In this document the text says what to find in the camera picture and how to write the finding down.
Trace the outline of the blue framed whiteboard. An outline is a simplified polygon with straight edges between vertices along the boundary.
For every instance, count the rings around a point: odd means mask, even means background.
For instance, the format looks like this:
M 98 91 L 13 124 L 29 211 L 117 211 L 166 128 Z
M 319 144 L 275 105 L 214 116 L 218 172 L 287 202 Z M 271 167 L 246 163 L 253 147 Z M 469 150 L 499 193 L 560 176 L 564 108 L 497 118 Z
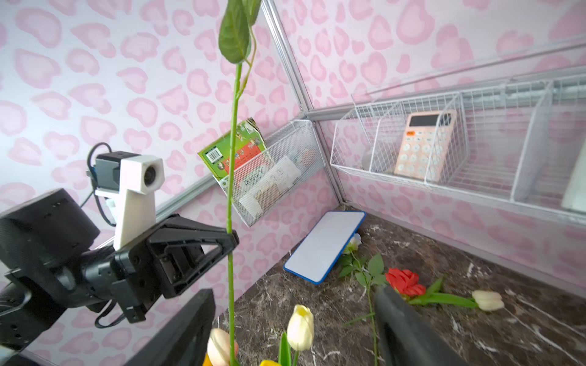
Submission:
M 365 218 L 364 211 L 328 211 L 292 253 L 285 271 L 321 284 Z

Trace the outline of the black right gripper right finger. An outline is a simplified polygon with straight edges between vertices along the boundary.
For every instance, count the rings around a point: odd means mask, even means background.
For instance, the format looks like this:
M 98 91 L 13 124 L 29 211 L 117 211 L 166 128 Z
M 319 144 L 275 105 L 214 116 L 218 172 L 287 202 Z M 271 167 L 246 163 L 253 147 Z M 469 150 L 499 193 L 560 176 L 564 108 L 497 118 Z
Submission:
M 376 291 L 375 324 L 386 365 L 466 364 L 392 288 Z

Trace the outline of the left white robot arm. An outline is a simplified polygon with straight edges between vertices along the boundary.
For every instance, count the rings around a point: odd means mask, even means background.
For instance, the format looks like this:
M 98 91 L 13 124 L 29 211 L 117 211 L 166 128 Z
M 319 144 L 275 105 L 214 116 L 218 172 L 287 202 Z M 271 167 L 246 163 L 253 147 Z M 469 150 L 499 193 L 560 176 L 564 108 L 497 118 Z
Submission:
M 21 352 L 70 308 L 121 308 L 143 322 L 161 298 L 180 296 L 238 245 L 236 233 L 177 214 L 129 244 L 93 249 L 99 229 L 63 189 L 1 215 L 1 344 Z

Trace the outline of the peach pink tulip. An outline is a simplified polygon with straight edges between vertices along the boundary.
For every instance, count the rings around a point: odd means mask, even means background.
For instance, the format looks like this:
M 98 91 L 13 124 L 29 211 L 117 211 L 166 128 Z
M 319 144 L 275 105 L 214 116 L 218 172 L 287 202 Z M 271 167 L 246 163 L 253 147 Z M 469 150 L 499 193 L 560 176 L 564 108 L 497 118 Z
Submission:
M 237 365 L 237 360 L 234 363 L 230 362 L 232 350 L 237 356 L 239 345 L 234 342 L 234 345 L 231 346 L 230 334 L 219 328 L 212 329 L 207 346 L 207 364 L 213 366 Z

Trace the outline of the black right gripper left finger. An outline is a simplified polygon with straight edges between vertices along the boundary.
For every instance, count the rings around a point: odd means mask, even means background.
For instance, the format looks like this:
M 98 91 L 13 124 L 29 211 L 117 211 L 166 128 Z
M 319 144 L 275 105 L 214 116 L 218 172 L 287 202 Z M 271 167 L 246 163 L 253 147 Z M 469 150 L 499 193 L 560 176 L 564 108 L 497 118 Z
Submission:
M 202 289 L 127 364 L 204 364 L 214 318 L 214 293 Z

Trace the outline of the small yellow tulip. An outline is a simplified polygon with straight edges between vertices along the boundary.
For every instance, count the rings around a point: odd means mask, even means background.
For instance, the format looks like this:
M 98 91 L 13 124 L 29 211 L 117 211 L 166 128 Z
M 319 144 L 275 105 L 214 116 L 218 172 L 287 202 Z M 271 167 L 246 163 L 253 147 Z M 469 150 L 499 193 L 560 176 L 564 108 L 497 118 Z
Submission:
M 407 302 L 410 305 L 427 306 L 431 304 L 447 304 L 458 307 L 471 309 L 480 309 L 485 312 L 492 312 L 505 308 L 505 302 L 502 296 L 495 291 L 476 290 L 471 293 L 471 297 L 460 297 L 454 294 L 443 293 L 443 279 L 439 278 L 429 288 L 425 294 L 413 297 Z

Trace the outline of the cream white tulip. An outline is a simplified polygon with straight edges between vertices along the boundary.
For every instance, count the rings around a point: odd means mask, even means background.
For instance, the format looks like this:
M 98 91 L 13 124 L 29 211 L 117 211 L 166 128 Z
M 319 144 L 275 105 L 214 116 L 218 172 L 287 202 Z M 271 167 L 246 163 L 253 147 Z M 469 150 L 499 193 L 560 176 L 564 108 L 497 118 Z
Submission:
M 296 304 L 289 319 L 287 330 L 279 344 L 278 364 L 297 365 L 299 355 L 308 351 L 314 341 L 314 315 L 311 310 Z

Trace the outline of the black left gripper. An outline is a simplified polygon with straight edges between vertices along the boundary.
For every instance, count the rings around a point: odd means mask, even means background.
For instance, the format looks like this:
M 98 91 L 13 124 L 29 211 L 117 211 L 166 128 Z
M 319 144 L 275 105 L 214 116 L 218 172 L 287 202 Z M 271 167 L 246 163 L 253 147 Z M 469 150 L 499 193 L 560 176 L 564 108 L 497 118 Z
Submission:
M 82 254 L 83 305 L 99 313 L 114 301 L 128 322 L 143 322 L 161 294 L 180 296 L 239 243 L 235 232 L 173 214 L 123 249 Z

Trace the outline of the red rose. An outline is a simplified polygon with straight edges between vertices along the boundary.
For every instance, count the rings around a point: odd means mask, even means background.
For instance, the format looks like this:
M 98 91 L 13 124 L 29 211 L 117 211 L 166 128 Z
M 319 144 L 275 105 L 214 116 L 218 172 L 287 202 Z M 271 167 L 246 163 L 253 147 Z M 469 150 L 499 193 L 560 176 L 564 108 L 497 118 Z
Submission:
M 410 270 L 389 268 L 385 279 L 403 297 L 413 298 L 426 294 L 426 288 L 419 283 L 419 275 Z

